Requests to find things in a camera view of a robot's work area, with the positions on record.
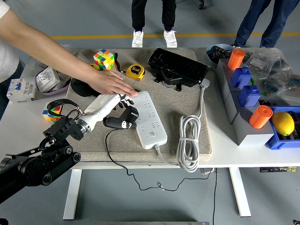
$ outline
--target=beige mat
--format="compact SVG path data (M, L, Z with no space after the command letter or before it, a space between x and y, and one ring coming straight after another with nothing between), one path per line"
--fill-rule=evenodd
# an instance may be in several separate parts
M93 63L93 55L101 49L82 49L78 58L87 63ZM170 162L176 162L176 151L179 142L179 121L181 115L199 115L200 86L192 88L182 86L182 91L165 87L162 83L154 82L155 77L147 64L148 58L155 49L107 49L111 53L118 53L118 62L121 70L127 70L132 64L141 64L145 67L145 76L141 81L135 81L119 73L114 66L112 71L118 72L136 90L146 90L155 105L159 117L168 135L168 142L160 146L162 155ZM168 49L187 58L196 59L195 53L187 49ZM81 97L72 88L69 88L67 98L73 100L84 110L95 97ZM67 114L72 107L66 105L63 114ZM117 107L109 116L119 117L124 109ZM85 137L76 141L69 137L68 141L75 151L82 155L82 161L110 161L105 149L105 136L111 128L105 127L102 122L97 123L95 129ZM117 130L108 137L108 148L111 156L121 162L161 162L155 149L145 150L142 148L135 129ZM201 117L201 134L199 137L200 161L208 161L211 157L210 138L207 127L205 106L203 105Z

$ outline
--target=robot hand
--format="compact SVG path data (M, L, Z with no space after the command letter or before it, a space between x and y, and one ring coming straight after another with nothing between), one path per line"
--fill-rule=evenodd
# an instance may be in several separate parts
M132 128L133 122L138 117L137 110L133 107L128 108L128 103L133 105L133 101L130 97L123 94L113 95L99 95L84 111L84 114L76 119L76 123L81 126L82 131L90 133L95 124L99 121L103 121L104 125L111 128L126 129ZM106 116L119 105L123 108L123 105L128 108L125 114L130 111L131 115L135 115L135 119L128 120L124 118L124 114L120 118L114 118Z

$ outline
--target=human arm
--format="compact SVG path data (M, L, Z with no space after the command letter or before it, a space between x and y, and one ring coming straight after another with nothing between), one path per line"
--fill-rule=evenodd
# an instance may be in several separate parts
M12 9L0 18L0 38L42 63L73 78L86 82L102 94L137 92L113 71L97 71L78 59L46 34L23 23Z

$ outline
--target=robotic arm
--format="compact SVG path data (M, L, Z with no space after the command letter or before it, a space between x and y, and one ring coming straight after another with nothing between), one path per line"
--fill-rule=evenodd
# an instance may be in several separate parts
M45 139L39 147L18 155L7 154L0 163L0 203L20 191L25 186L49 185L80 161L81 155L73 152L66 141L70 135L81 140L90 133L95 124L103 121L111 128L133 128L138 117L137 110L128 106L133 104L126 95L99 95L84 111L75 118L61 117L43 132ZM106 117L117 105L126 107L120 118Z

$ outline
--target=white sneaker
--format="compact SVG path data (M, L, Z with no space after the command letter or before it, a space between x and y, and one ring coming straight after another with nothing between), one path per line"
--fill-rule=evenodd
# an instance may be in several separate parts
M133 40L132 40L132 47L133 48L142 48L143 46L143 36L144 32L138 31L135 32L133 31Z
M164 38L165 38L165 41L167 43L167 48L177 48L177 40L176 40L176 37L175 37L175 32L176 31L164 31Z

